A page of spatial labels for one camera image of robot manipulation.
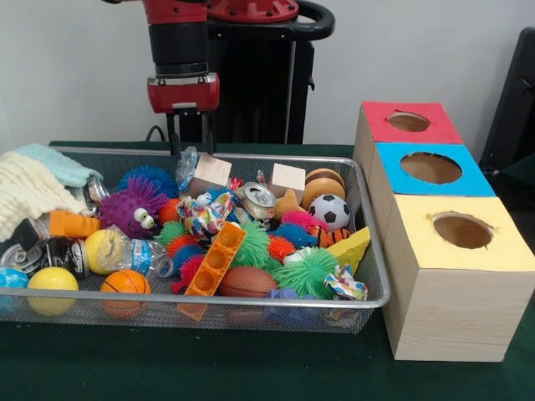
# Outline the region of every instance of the black cable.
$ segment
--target black cable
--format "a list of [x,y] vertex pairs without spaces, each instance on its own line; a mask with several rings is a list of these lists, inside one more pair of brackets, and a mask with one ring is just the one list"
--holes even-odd
[[161,130],[159,125],[154,125],[151,129],[149,129],[149,133],[147,134],[147,137],[145,138],[146,142],[150,141],[150,138],[152,138],[152,133],[154,131],[158,131],[160,133],[160,139],[162,142],[166,141],[166,136],[164,135],[164,131]]

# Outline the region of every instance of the white wall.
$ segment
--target white wall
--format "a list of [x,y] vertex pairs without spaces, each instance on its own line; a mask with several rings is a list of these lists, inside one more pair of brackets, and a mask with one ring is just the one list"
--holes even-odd
[[[337,18],[317,42],[306,143],[353,144],[364,99],[442,102],[482,151],[532,0],[320,0]],[[2,0],[0,150],[31,141],[141,140],[163,123],[140,3]]]

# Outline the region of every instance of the ball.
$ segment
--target ball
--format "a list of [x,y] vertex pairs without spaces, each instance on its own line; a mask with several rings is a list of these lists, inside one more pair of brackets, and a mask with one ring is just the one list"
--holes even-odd
[[[11,267],[0,267],[0,287],[26,288],[28,276],[26,273]],[[20,297],[0,297],[0,313],[13,313],[20,305]]]
[[117,231],[95,231],[85,240],[89,269],[94,274],[110,274],[114,271],[113,266],[121,262],[124,249],[125,242]]
[[265,297],[277,288],[271,274],[258,267],[236,266],[229,269],[219,285],[225,297]]
[[[62,267],[46,267],[35,273],[28,283],[32,290],[78,291],[76,278]],[[73,305],[73,298],[28,297],[30,307],[39,315],[56,317],[66,313]]]
[[[150,294],[150,284],[147,279],[133,270],[119,270],[106,277],[100,288],[102,292],[126,292],[133,294]],[[108,315],[116,319],[137,316],[145,307],[141,301],[111,301],[102,302]]]
[[327,194],[316,198],[308,208],[315,219],[327,223],[329,231],[346,227],[349,223],[349,206],[337,195]]

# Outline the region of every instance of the football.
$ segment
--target football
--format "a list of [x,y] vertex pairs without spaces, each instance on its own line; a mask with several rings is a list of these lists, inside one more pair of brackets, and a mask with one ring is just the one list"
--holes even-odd
[[236,266],[228,269],[219,285],[224,297],[262,298],[277,288],[277,282],[268,272],[253,266]]
[[318,196],[308,208],[316,220],[324,221],[329,231],[346,227],[349,223],[349,206],[345,200],[334,194]]

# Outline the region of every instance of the small cardboard box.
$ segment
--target small cardboard box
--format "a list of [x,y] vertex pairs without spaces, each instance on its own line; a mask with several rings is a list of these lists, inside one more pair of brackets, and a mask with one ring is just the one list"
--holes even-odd
[[498,198],[395,195],[385,244],[395,359],[503,360],[535,257]]
[[381,240],[394,194],[494,196],[464,145],[376,144],[368,187]]
[[363,102],[353,159],[362,167],[366,179],[377,154],[376,142],[463,144],[438,103]]

